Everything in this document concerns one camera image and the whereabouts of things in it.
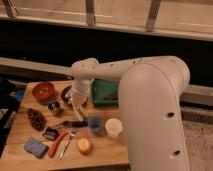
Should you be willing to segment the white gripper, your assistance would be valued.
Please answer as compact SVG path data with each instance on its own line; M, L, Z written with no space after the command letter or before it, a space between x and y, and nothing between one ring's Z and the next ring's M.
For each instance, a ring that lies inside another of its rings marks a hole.
M83 104L87 101L90 93L90 80L73 80L70 89L71 105L73 111L77 112L77 107L81 106L84 119L88 119L88 112Z

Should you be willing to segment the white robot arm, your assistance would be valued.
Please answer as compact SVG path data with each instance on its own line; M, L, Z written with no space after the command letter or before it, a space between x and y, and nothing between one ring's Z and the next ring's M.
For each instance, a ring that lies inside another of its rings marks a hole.
M190 171L180 95L190 71L175 56L100 64L89 58L70 68L72 91L86 93L92 79L119 83L118 103L131 171Z

